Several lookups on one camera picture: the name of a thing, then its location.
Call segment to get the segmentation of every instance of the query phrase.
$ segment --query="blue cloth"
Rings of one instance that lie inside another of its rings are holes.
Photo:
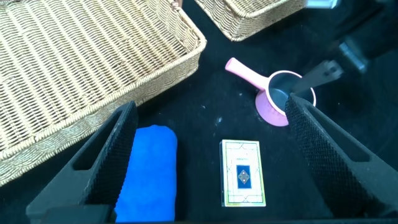
[[[177,137],[167,127],[137,129],[116,222],[174,221]]]

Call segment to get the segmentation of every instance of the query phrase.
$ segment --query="basket rim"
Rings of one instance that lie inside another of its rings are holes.
[[[292,1],[292,0],[279,0],[278,2],[275,2],[275,3],[273,3],[273,4],[269,5],[269,6],[263,7],[262,9],[259,9],[259,10],[254,11],[254,12],[245,12],[243,10],[240,10],[240,8],[238,8],[236,6],[236,4],[233,2],[233,0],[223,0],[223,1],[239,17],[243,17],[243,18],[246,18],[246,19],[252,19],[252,18],[255,18],[257,16],[260,16],[261,14],[267,12],[268,10],[270,10],[272,8],[275,8],[275,7],[280,6],[281,4],[283,4],[283,3],[287,2],[287,1]]]
[[[211,18],[211,21],[213,21],[213,23],[215,24],[215,26],[217,26],[217,28],[221,31],[221,33],[223,33],[225,35],[226,38],[228,38],[230,41],[235,41],[235,42],[239,42],[242,40],[246,40],[247,38],[249,38],[250,36],[256,34],[258,31],[253,32],[250,35],[247,36],[242,36],[242,37],[233,37],[229,32],[227,32],[227,30],[222,29],[222,27],[220,26],[220,23],[212,18],[211,13],[207,10],[207,8],[198,0],[195,0],[195,2],[203,9],[203,11],[206,13],[206,15]]]
[[[26,139],[24,141],[21,141],[17,143],[15,146],[9,147],[7,149],[4,149],[3,151],[0,151],[0,162],[5,161],[7,159],[12,158],[16,154],[20,153],[24,149],[27,149],[34,144],[36,144],[39,141],[43,141],[45,138],[59,132],[60,130],[67,128],[71,125],[73,125],[76,121],[84,118],[85,116],[91,115],[95,112],[97,112],[103,105],[107,105],[116,99],[122,97],[126,93],[133,91],[136,88],[139,88],[145,83],[148,83],[149,81],[159,77],[165,72],[168,72],[169,70],[175,68],[176,66],[184,63],[188,59],[199,55],[206,47],[207,40],[205,36],[200,32],[199,28],[192,22],[192,20],[187,16],[187,14],[182,10],[181,7],[175,5],[174,0],[162,0],[162,1],[167,1],[170,4],[170,10],[176,10],[176,12],[179,14],[181,20],[188,25],[189,29],[192,29],[193,33],[198,37],[198,45],[189,53],[186,55],[176,59],[176,61],[168,63],[167,65],[164,65],[162,68],[155,70],[154,72],[148,74],[145,77],[142,77],[139,79],[140,82],[134,82],[128,86],[125,86],[124,88],[119,89],[118,91],[115,91],[114,93],[108,95],[101,101],[96,102],[93,105],[87,106],[86,108],[83,108],[82,110],[79,110],[77,112],[74,112],[69,118],[57,123],[50,125],[46,127],[45,129],[35,133],[32,137],[29,139]]]

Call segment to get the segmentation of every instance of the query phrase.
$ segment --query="card design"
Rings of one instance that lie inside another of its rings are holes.
[[[250,189],[250,166],[236,166],[236,173],[238,174],[238,189]]]

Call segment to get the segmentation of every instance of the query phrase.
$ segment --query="black table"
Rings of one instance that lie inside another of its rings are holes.
[[[372,88],[375,77],[394,71],[398,53],[376,59],[360,75],[336,50],[333,29],[320,26],[330,11],[302,10],[243,42],[230,42],[193,2],[184,10],[204,33],[208,45],[191,77],[139,107],[139,126],[165,125],[178,137],[176,219],[189,221],[286,220],[330,218],[295,146],[289,127],[273,127],[254,106],[257,90],[224,71],[231,57],[270,75],[278,70],[305,74],[326,59],[346,70],[341,80],[316,88],[318,108],[398,169],[395,138],[397,106]],[[260,142],[267,207],[223,208],[219,142]],[[84,141],[0,188],[0,220],[25,223],[25,207],[66,164]]]

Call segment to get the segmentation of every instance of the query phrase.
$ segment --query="wicker basket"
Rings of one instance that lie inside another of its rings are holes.
[[[206,45],[173,0],[0,3],[0,185],[187,78]]]
[[[229,40],[242,41],[305,7],[306,0],[195,0]]]

